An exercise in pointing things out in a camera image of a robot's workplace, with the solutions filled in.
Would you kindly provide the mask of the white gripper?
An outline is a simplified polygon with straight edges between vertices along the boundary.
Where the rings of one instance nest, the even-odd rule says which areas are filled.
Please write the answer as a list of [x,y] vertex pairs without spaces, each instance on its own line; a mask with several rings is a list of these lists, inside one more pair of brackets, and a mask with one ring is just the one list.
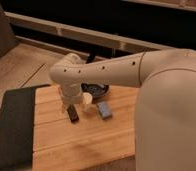
[[65,112],[70,105],[79,104],[83,101],[83,93],[80,87],[60,87],[59,92],[63,112]]

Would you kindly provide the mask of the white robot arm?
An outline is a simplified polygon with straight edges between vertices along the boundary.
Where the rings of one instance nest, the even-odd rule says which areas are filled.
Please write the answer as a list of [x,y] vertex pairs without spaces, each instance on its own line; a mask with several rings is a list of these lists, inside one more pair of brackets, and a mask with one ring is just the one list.
[[135,89],[128,102],[136,171],[196,171],[196,50],[146,51],[88,64],[69,53],[49,75],[66,106],[83,101],[83,83]]

